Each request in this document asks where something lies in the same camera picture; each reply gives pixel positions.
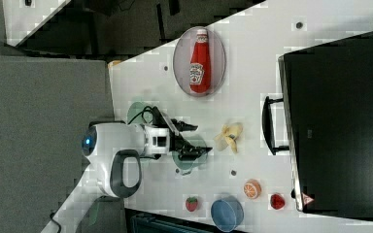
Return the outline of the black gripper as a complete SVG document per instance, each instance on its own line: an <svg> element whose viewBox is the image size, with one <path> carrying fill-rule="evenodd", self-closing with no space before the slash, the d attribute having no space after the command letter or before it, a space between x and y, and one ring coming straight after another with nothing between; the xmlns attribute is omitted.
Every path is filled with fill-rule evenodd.
<svg viewBox="0 0 373 233"><path fill-rule="evenodd" d="M184 121L178 121L176 119L172 119L171 122L174 124L176 129L179 132L179 135L173 133L171 135L171 146L170 151L175 151L179 154L179 159L182 161L187 160L187 156L201 156L204 153L208 153L212 150L212 148L208 147L192 147L187 148L187 144L183 136L181 135L184 131L195 131L198 126L188 124Z"/></svg>

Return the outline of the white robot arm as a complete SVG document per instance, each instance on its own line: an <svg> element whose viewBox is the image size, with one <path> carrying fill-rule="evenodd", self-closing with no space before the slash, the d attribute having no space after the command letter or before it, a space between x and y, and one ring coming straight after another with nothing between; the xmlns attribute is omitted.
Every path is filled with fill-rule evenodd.
<svg viewBox="0 0 373 233"><path fill-rule="evenodd" d="M184 129L192 131L195 127L118 121L90 125L82 140L88 165L40 233L76 233L86 213L100 197L128 198L134 195L141 185L142 173L136 173L136 183L127 184L124 167L128 161L134 161L140 167L143 158L158 159L171 153L183 161L193 161L212 150L185 139L182 136Z"/></svg>

